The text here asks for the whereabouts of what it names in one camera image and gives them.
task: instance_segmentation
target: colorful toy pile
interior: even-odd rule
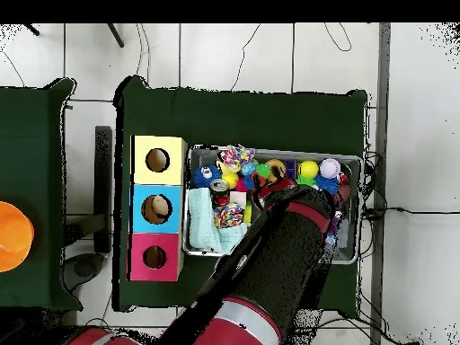
[[[244,146],[228,146],[217,155],[215,165],[194,170],[196,187],[209,187],[214,209],[214,223],[218,228],[250,223],[251,200],[263,206],[264,198],[272,191],[306,185],[333,195],[337,206],[349,197],[348,176],[341,164],[332,158],[317,163],[305,160],[281,161],[272,158],[265,163],[255,160],[256,150]],[[328,240],[335,243],[341,218],[334,219]]]

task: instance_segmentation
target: dark green tablecloth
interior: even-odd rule
[[[189,146],[240,143],[254,148],[362,157],[366,101],[364,91],[334,95],[152,90],[144,86],[142,78],[128,77],[114,101],[118,109],[118,166],[122,154],[122,168],[115,175],[115,209],[121,209],[121,220],[115,216],[115,231],[121,229],[120,240],[114,238],[120,247],[119,261],[116,258],[114,262],[115,304],[120,309],[188,305],[216,261],[187,256],[174,283],[126,280],[130,135],[182,137]],[[320,308],[355,315],[356,277],[357,263],[333,265]]]
[[[63,246],[61,116],[70,79],[43,89],[0,88],[0,200],[32,222],[31,251],[0,273],[0,306],[79,309],[60,282]]]

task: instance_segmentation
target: orange object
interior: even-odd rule
[[[0,201],[0,272],[19,266],[29,254],[33,225],[21,210]]]

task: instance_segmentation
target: towel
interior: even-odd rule
[[[247,225],[217,229],[209,188],[189,190],[190,245],[202,251],[229,254],[241,242],[247,232]]]

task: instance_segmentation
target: yellow tennis ball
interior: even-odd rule
[[[298,166],[298,175],[306,177],[307,179],[313,179],[318,174],[319,167],[313,160],[306,160]]]
[[[222,175],[222,180],[228,184],[229,189],[236,188],[236,183],[238,182],[238,175],[236,173],[226,173]]]

